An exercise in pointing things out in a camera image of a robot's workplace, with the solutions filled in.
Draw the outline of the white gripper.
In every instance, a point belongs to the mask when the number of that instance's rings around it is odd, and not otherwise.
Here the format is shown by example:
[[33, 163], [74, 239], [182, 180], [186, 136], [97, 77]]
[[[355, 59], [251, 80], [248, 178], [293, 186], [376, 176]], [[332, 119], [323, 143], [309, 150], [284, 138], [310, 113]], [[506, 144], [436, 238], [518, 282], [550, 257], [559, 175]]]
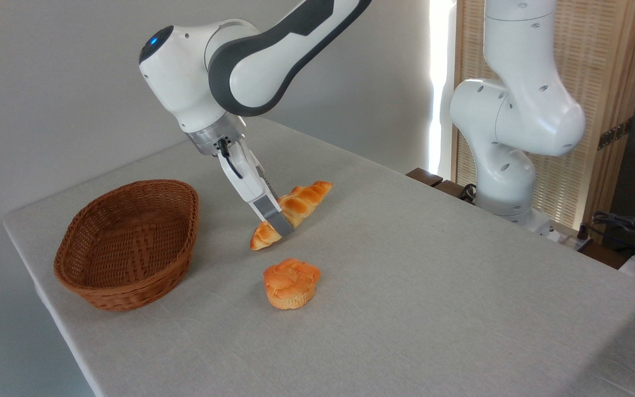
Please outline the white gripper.
[[240, 197], [250, 205], [262, 221], [267, 221], [281, 236], [295, 229], [282, 213], [275, 195], [261, 174], [260, 163], [246, 145], [244, 138], [218, 141], [220, 165]]

